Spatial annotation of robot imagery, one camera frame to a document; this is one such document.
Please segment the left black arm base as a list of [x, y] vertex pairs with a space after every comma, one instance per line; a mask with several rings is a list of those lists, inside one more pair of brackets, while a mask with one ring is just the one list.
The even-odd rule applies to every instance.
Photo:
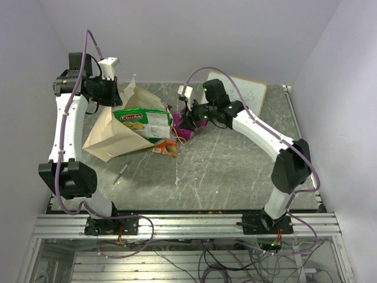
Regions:
[[138, 232], [138, 217], [135, 215], [119, 215], [118, 210], [111, 202], [110, 219], [97, 217], [91, 213], [87, 218], [84, 234], [88, 236], [102, 235], [136, 235]]

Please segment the purple grape candy bag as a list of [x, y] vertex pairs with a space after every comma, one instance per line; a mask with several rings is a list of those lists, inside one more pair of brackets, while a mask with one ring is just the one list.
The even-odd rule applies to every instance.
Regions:
[[177, 135], [184, 140], [192, 139], [196, 133], [207, 126], [208, 120], [202, 121], [199, 125], [193, 126], [188, 121], [184, 120], [181, 112], [173, 114], [173, 129], [176, 130]]

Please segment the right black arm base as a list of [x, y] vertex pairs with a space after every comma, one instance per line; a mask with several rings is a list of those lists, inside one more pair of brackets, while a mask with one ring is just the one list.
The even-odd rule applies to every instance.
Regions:
[[247, 210], [236, 225], [242, 227], [245, 235], [277, 235], [279, 232], [288, 235], [294, 232], [290, 216], [285, 214], [278, 219], [272, 219], [263, 209]]

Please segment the large green Chiaba chips bag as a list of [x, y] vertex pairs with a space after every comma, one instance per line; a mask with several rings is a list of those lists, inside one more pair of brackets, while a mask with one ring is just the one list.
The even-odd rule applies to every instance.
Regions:
[[166, 110], [131, 108], [113, 111], [113, 115], [126, 128], [145, 139], [170, 138], [173, 119]]

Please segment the grey pen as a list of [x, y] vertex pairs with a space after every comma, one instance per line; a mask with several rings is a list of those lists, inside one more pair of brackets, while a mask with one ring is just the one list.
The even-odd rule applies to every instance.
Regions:
[[120, 179], [120, 177], [124, 174], [124, 172], [127, 170], [127, 168], [129, 167], [130, 165], [130, 162], [127, 162], [124, 167], [120, 170], [120, 172], [118, 173], [118, 175], [115, 177], [115, 179], [113, 180], [113, 185], [115, 185], [118, 180]]

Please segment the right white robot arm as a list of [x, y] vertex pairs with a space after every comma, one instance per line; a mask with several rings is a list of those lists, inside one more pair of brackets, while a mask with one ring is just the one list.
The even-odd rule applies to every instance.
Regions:
[[264, 232], [273, 233], [280, 227], [280, 219], [286, 214], [294, 190], [305, 183], [312, 172], [308, 165], [309, 145], [303, 139], [293, 140], [279, 133], [241, 101], [231, 101], [219, 79], [203, 83], [203, 90], [206, 103], [200, 104], [193, 98], [191, 87], [179, 86], [178, 96], [186, 105], [179, 127], [195, 131], [204, 121], [216, 120], [249, 138], [271, 157], [275, 163], [271, 174], [274, 189], [259, 224]]

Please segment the orange mango snack bag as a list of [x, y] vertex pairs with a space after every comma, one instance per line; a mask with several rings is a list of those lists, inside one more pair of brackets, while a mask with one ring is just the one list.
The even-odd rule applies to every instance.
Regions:
[[177, 157], [177, 142], [175, 139], [160, 140], [148, 152]]

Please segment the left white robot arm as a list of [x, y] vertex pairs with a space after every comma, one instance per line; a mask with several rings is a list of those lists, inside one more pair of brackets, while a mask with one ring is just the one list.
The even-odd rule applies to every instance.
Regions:
[[88, 103], [120, 106], [115, 68], [116, 57], [97, 62], [100, 71], [93, 75], [89, 54], [69, 54], [69, 68], [53, 83], [57, 105], [54, 143], [46, 163], [38, 166], [38, 174], [55, 195], [61, 209], [75, 215], [86, 209], [107, 234], [120, 228], [113, 203], [97, 190], [97, 174], [82, 161], [82, 132]]

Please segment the aluminium rail frame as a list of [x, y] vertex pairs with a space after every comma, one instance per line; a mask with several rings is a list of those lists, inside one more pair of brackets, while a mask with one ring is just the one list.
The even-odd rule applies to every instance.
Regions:
[[251, 257], [277, 235], [245, 235], [236, 222], [270, 198], [274, 161], [234, 130], [209, 124], [177, 157], [143, 149], [109, 162], [84, 152], [82, 161], [119, 213], [138, 217], [137, 234], [85, 235], [88, 213], [67, 215], [51, 199], [20, 282], [355, 282], [336, 215], [318, 192], [292, 203], [294, 232], [281, 250]]

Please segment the beige paper bag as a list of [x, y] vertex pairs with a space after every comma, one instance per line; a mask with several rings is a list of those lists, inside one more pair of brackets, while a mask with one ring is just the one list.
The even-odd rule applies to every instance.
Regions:
[[122, 154], [153, 147], [156, 142], [165, 140], [145, 139], [126, 128], [113, 115], [113, 111], [131, 108], [163, 111], [165, 107], [157, 96], [137, 87], [135, 80], [132, 80], [120, 91], [120, 98], [123, 102], [121, 106], [104, 107], [82, 147], [105, 162]]

